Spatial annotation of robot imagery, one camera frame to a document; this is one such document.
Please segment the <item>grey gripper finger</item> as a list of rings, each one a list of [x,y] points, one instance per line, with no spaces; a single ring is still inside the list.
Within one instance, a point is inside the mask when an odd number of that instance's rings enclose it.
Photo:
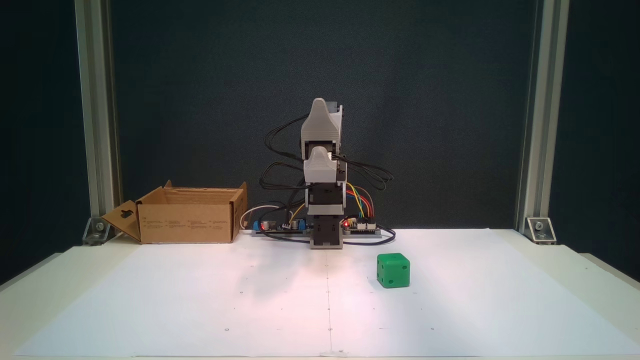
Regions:
[[[334,142],[338,155],[341,152],[342,105],[336,101],[315,98],[311,110],[301,126],[301,155],[308,157],[306,142]]]

